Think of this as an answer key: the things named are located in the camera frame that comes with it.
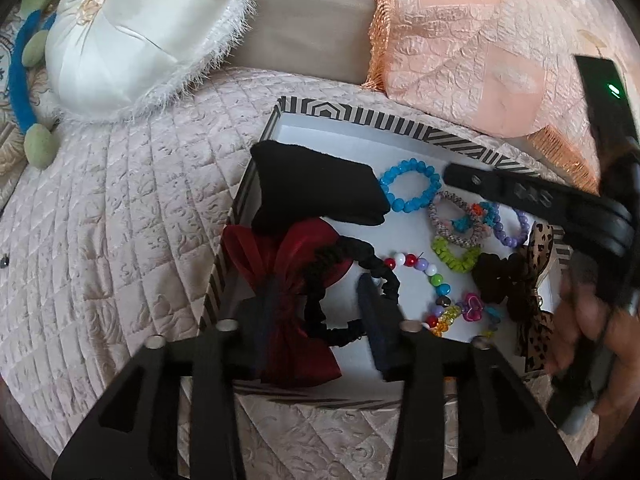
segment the peach blanket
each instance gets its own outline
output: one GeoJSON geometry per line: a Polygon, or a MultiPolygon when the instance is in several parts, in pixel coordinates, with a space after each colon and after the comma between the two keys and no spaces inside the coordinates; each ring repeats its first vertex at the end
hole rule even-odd
{"type": "Polygon", "coordinates": [[[376,0],[366,86],[495,137],[576,186],[599,167],[573,54],[613,59],[638,117],[640,48],[612,0],[376,0]]]}

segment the purple bead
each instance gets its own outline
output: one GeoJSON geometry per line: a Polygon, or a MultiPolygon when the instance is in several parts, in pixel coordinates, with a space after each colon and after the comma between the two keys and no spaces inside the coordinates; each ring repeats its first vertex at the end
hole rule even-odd
{"type": "Polygon", "coordinates": [[[424,272],[427,267],[429,267],[429,262],[424,258],[418,258],[418,260],[414,264],[414,269],[420,270],[420,272],[424,272]]]}

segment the gray fabric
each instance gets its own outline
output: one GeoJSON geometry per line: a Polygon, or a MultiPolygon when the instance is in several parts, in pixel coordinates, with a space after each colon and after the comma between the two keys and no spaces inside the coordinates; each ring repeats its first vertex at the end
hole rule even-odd
{"type": "Polygon", "coordinates": [[[374,0],[258,0],[257,7],[232,65],[364,82],[374,0]]]}

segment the black scrunchie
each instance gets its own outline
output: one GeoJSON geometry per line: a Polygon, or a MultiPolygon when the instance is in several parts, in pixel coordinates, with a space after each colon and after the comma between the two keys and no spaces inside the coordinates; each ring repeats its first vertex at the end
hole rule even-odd
{"type": "Polygon", "coordinates": [[[335,264],[344,260],[356,261],[370,272],[373,278],[382,278],[382,297],[398,303],[400,282],[394,272],[376,256],[371,244],[341,236],[334,245],[316,250],[316,260],[302,270],[306,283],[305,331],[309,337],[317,337],[329,346],[345,346],[366,335],[361,319],[347,323],[347,328],[327,328],[326,316],[320,307],[326,289],[322,286],[324,274],[335,264]]]}

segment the purple beaded bracelet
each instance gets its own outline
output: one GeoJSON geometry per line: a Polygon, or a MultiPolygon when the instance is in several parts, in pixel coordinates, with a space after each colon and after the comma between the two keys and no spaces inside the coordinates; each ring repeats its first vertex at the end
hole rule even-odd
{"type": "Polygon", "coordinates": [[[502,225],[502,221],[500,220],[500,213],[496,212],[495,215],[495,224],[494,224],[494,235],[500,243],[505,247],[510,247],[511,249],[515,249],[517,246],[522,245],[529,236],[529,222],[527,221],[527,216],[524,212],[519,209],[514,209],[516,215],[518,216],[518,222],[520,223],[520,234],[517,237],[507,236],[507,233],[504,232],[504,225],[502,225]]]}

